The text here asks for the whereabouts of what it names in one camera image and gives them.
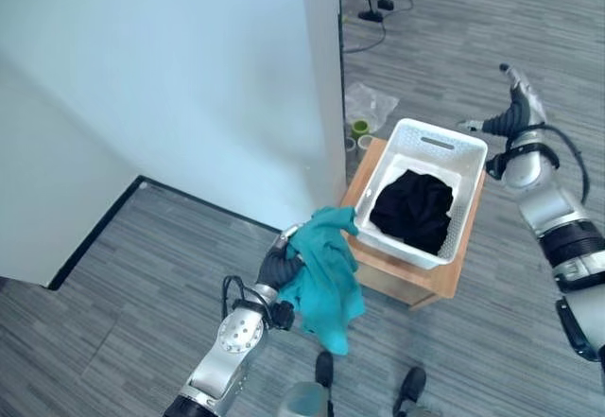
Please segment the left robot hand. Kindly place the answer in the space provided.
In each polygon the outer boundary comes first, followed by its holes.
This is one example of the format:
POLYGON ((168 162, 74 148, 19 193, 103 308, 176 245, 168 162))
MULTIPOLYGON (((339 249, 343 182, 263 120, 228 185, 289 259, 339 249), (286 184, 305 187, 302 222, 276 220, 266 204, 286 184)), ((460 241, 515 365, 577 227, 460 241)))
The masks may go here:
POLYGON ((269 248, 259 269, 256 283, 265 285, 279 291, 288 285, 304 266, 304 262, 297 253, 287 257, 287 247, 290 238, 302 227, 295 224, 282 231, 269 248))

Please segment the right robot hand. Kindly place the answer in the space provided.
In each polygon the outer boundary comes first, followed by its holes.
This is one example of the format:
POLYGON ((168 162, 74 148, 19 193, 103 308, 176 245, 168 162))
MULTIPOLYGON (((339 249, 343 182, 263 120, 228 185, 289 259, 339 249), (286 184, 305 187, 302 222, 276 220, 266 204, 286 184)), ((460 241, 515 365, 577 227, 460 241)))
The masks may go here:
POLYGON ((545 109, 528 78, 516 67, 502 62, 499 71, 510 84, 510 105, 501 114, 486 120, 462 120, 457 127, 511 139, 529 126, 546 122, 545 109))

